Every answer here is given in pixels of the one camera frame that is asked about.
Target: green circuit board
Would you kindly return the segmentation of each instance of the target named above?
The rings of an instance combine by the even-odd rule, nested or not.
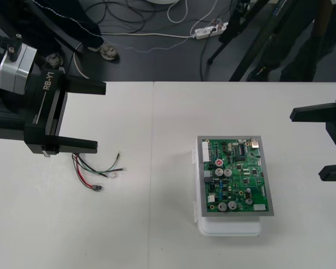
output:
[[[207,211],[269,211],[256,138],[203,142],[209,151],[204,162]]]

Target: electrolytic capacitor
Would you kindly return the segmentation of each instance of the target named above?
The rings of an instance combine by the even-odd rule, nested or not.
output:
[[[224,176],[231,177],[231,175],[233,174],[233,172],[230,169],[225,169],[224,170]]]
[[[226,203],[219,203],[218,209],[219,209],[219,211],[226,211],[227,210]]]
[[[236,209],[236,202],[235,201],[230,201],[228,203],[228,207],[230,210],[235,210]]]
[[[246,199],[246,200],[245,200],[245,203],[246,203],[247,205],[249,205],[249,206],[250,206],[250,205],[252,205],[252,204],[253,204],[253,200],[252,200],[252,199],[250,199],[250,198],[249,198],[249,199]]]
[[[222,166],[223,166],[223,160],[221,160],[221,159],[216,159],[216,161],[215,161],[215,165],[216,165],[216,167],[222,167]]]
[[[223,169],[221,169],[221,168],[217,168],[217,169],[215,170],[215,175],[216,175],[217,177],[221,177],[223,174],[224,174]]]

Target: power strip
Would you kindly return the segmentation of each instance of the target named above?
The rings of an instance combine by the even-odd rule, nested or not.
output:
[[[196,29],[194,31],[194,36],[196,39],[203,39],[203,38],[208,38],[209,34],[211,33],[211,31],[216,28],[217,31],[214,31],[211,33],[210,36],[216,36],[216,35],[221,35],[225,30],[226,30],[226,26],[228,25],[228,22],[225,22],[222,26],[221,29],[218,30],[218,25],[217,26],[209,26],[209,27],[205,27],[205,28],[200,28],[200,29]]]

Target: gray floor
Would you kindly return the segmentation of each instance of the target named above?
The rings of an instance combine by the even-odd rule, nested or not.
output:
[[[99,0],[81,0],[82,5],[87,7]],[[142,1],[130,1],[132,6],[140,7],[149,10],[151,6]],[[189,12],[186,18],[187,21],[199,19],[205,15],[212,7],[213,1],[206,0],[188,0]],[[223,8],[228,5],[229,1],[219,0],[214,12],[209,16],[215,18]],[[246,50],[256,37],[259,29],[264,25],[264,21],[269,16],[273,5],[268,5],[258,14],[257,18],[249,25],[249,27],[236,39],[234,39],[228,47],[215,60],[209,72],[205,73],[207,81],[228,81],[233,74],[235,68],[241,61]],[[136,14],[132,11],[112,5],[114,14],[126,20],[139,20]],[[183,2],[178,3],[176,7],[171,10],[171,18],[179,20],[184,16],[185,7]],[[102,6],[97,6],[88,12],[94,21],[102,18]],[[122,33],[128,30],[121,29],[112,25],[120,25],[127,27],[120,22],[113,21],[110,15],[106,15],[106,21],[102,22],[102,32]],[[167,19],[166,12],[159,12],[155,14],[154,18],[146,23],[145,30],[160,29],[172,23]],[[180,24],[170,30],[165,31],[165,34],[173,35],[188,35],[193,21]],[[206,22],[201,22],[198,26],[204,27]],[[284,64],[292,60],[297,53],[301,44],[309,37],[310,30],[307,29],[298,39],[289,57]],[[72,45],[77,45],[78,42],[67,37],[67,40]],[[149,50],[154,47],[168,48],[178,44],[184,39],[167,38],[161,36],[111,36],[105,35],[105,38],[116,45],[116,49],[120,54],[119,63],[110,63],[103,61],[102,58],[87,49],[80,48],[84,53],[84,57],[80,60],[79,66],[81,70],[90,78],[102,81],[199,81],[199,57],[203,49],[204,40],[188,39],[183,44],[169,50],[156,49],[149,53],[137,53],[132,49],[124,49],[126,47],[135,47],[138,50]],[[219,47],[220,43],[217,38],[211,38],[208,42],[206,53],[204,54],[203,62]],[[257,59],[250,67],[251,70],[256,64]],[[279,80],[280,69],[272,72],[270,76],[271,81]],[[74,64],[70,67],[70,73],[77,75],[78,72]],[[336,49],[335,51],[325,57],[318,65],[318,71],[315,76],[315,81],[336,81]]]

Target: person's shoe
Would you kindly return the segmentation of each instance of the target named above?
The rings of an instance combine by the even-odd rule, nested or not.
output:
[[[265,66],[257,67],[249,75],[246,81],[250,82],[268,82],[271,69]]]
[[[100,52],[101,56],[107,61],[113,61],[113,60],[119,59],[119,56],[116,50],[111,45],[109,45],[107,42],[104,42],[98,48],[88,47],[88,49],[93,52]]]
[[[46,62],[52,69],[58,69],[63,65],[63,58],[59,53],[53,53],[46,56]]]

